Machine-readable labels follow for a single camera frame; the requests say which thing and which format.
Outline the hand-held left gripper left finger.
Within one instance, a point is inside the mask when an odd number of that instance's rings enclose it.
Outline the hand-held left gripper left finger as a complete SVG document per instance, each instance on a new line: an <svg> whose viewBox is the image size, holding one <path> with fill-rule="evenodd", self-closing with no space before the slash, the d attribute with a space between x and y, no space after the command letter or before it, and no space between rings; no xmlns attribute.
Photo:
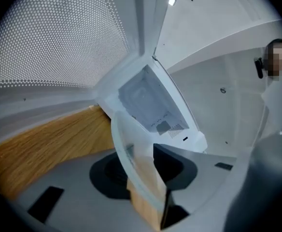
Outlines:
<svg viewBox="0 0 282 232"><path fill-rule="evenodd" d="M114 150L67 160L18 194L18 214L33 232L131 232L135 211Z"/></svg>

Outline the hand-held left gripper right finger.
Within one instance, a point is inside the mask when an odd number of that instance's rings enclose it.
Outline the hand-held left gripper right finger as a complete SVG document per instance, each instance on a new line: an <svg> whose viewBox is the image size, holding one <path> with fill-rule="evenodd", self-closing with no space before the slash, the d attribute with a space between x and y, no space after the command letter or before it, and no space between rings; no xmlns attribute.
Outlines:
<svg viewBox="0 0 282 232"><path fill-rule="evenodd" d="M161 228L167 229L201 208L223 184L236 158L154 144L154 165L167 187Z"/></svg>

